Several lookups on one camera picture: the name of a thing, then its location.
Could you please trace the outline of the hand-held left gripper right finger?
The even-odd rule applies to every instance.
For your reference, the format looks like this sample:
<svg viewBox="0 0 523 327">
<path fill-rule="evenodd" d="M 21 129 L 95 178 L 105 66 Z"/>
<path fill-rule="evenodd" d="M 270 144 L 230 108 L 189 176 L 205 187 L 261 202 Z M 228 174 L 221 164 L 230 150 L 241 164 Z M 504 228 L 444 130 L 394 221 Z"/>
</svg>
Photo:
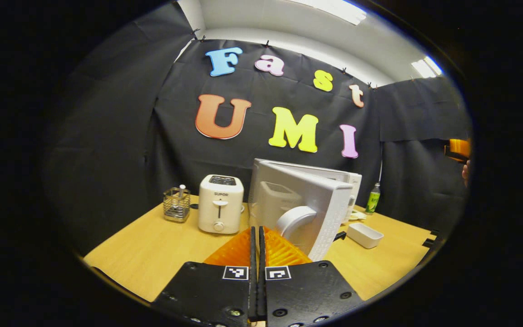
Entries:
<svg viewBox="0 0 523 327">
<path fill-rule="evenodd" d="M 330 261 L 270 265 L 278 247 L 287 244 L 259 228 L 259 320 L 267 327 L 321 327 L 364 306 Z"/>
</svg>

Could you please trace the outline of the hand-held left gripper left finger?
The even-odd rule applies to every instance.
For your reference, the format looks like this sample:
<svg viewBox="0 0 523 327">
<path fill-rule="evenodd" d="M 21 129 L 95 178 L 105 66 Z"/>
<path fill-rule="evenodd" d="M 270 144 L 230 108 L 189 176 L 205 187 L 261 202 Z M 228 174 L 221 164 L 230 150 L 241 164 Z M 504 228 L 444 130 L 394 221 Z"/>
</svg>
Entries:
<svg viewBox="0 0 523 327">
<path fill-rule="evenodd" d="M 256 229 L 250 227 L 203 262 L 184 263 L 152 308 L 202 327 L 248 327 L 257 314 Z"/>
</svg>

